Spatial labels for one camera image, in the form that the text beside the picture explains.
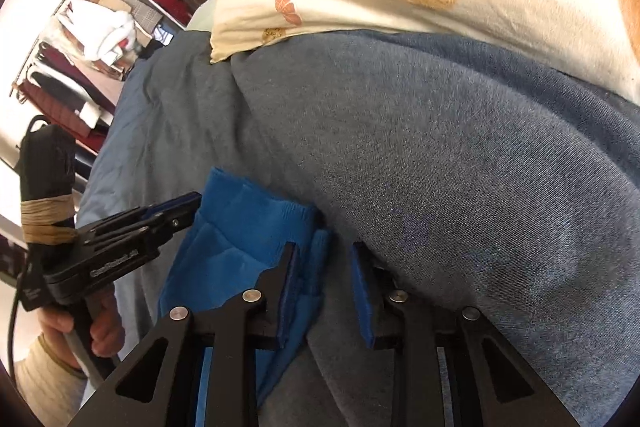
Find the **beige sleeve left forearm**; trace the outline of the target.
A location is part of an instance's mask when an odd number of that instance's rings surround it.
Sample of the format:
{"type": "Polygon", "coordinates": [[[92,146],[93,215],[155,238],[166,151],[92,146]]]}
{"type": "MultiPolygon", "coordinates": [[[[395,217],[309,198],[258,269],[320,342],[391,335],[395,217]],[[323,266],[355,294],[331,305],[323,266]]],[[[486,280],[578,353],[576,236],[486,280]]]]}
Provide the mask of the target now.
{"type": "Polygon", "coordinates": [[[60,359],[42,334],[14,366],[23,399],[45,426],[67,426],[79,411],[88,378],[60,359]]]}

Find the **person's left hand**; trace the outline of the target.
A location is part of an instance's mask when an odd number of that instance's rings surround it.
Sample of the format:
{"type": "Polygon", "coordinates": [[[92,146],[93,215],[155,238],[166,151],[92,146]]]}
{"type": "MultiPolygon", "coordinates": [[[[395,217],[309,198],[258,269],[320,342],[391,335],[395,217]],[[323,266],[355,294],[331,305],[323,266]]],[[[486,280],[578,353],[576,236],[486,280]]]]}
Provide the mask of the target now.
{"type": "MultiPolygon", "coordinates": [[[[117,355],[125,342],[125,329],[117,309],[114,285],[101,289],[93,298],[98,303],[99,312],[90,327],[91,350],[98,357],[109,358],[117,355]]],[[[74,329],[73,317],[52,307],[38,309],[37,317],[43,339],[50,350],[60,360],[78,369],[79,364],[65,339],[65,334],[70,334],[74,329]]]]}

